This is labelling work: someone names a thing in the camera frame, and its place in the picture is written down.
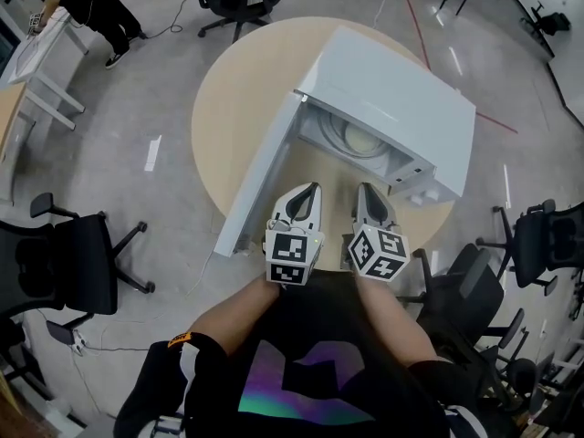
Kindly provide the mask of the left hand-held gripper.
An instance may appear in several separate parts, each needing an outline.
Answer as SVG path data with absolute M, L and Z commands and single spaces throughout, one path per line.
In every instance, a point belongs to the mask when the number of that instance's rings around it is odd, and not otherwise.
M 321 212 L 322 189 L 317 182 L 299 185 L 277 199 L 263 243 L 267 281 L 282 286 L 308 282 L 325 242 L 313 224 L 321 222 Z

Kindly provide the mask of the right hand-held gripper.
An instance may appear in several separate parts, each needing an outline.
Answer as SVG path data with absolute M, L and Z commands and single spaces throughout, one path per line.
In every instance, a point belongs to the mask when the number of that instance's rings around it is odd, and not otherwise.
M 379 190 L 369 182 L 359 184 L 351 216 L 353 237 L 347 244 L 347 264 L 359 276 L 384 283 L 393 281 L 410 262 L 405 235 L 366 223 L 395 223 L 396 213 Z

